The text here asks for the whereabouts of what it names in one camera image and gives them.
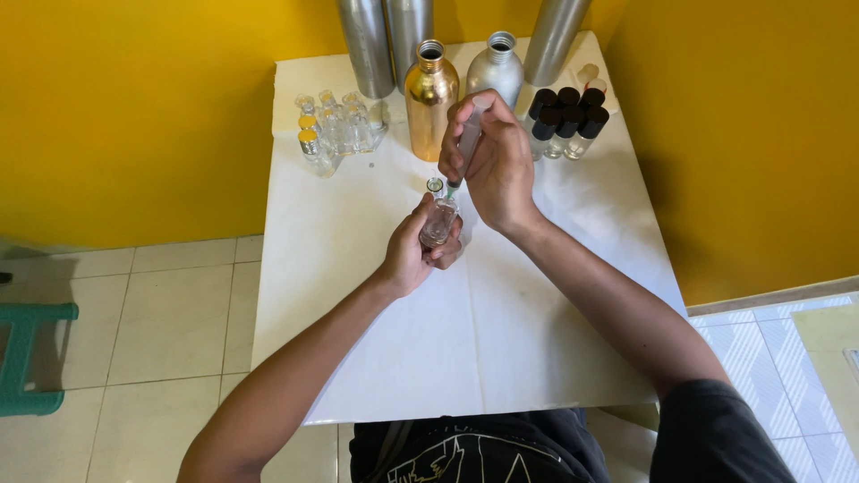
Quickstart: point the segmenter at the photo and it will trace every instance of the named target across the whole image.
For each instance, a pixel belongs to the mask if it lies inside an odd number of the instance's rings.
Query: silver aluminum bottle
[[[513,52],[516,37],[510,32],[495,32],[486,41],[486,50],[474,58],[466,75],[466,94],[484,89],[494,89],[516,109],[516,100],[522,89],[522,61]]]
[[[433,0],[385,0],[391,31],[393,74],[405,94],[405,73],[417,62],[417,44],[433,38]]]
[[[388,53],[382,0],[337,0],[340,24],[358,90],[370,99],[393,91],[393,68]]]
[[[590,0],[543,0],[525,54],[525,80],[529,84],[544,87],[561,75],[589,6]]]

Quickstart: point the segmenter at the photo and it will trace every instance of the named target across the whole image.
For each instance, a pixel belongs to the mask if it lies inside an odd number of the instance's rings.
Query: person's left hand
[[[430,275],[433,268],[444,270],[451,266],[456,260],[457,252],[462,249],[460,217],[456,217],[443,245],[429,250],[421,244],[417,236],[426,223],[431,208],[432,195],[424,193],[417,208],[393,231],[387,244],[385,261],[374,273],[375,277],[387,285],[394,297],[409,295]]]

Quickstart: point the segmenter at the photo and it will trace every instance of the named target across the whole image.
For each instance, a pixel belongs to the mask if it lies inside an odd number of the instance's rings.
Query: black t-shirt
[[[680,384],[660,417],[653,482],[794,481],[752,409],[724,382]],[[609,481],[581,409],[356,424],[350,452],[356,483]]]

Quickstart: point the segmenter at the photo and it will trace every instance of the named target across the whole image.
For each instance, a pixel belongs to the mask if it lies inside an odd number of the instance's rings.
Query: table
[[[524,58],[529,39],[519,39]],[[448,46],[460,76],[484,42]],[[581,87],[574,73],[600,67],[593,33],[580,32],[553,88]],[[409,149],[403,98],[387,99],[380,148],[315,178],[295,135],[299,93],[355,89],[348,56],[277,63],[265,243],[253,342],[256,367],[358,286],[384,259],[393,229],[417,205],[436,168]],[[527,86],[523,114],[536,88]],[[535,164],[534,199],[554,223],[685,315],[653,208],[617,100],[579,162]],[[386,309],[340,364],[305,424],[506,413],[634,404],[653,389],[588,325],[512,243],[480,221],[457,193],[465,221],[460,258],[433,271]]]

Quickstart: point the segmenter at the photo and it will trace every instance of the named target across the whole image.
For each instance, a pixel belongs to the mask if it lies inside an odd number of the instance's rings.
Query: syringe
[[[472,103],[474,104],[474,111],[472,111],[472,115],[468,117],[466,122],[462,124],[462,135],[460,136],[460,143],[457,146],[462,155],[462,166],[456,170],[460,178],[456,181],[448,180],[447,198],[450,198],[456,190],[460,189],[462,181],[466,178],[468,165],[472,161],[474,149],[478,146],[478,139],[480,139],[480,133],[482,132],[480,129],[480,114],[492,105],[492,101],[480,96],[473,97]]]

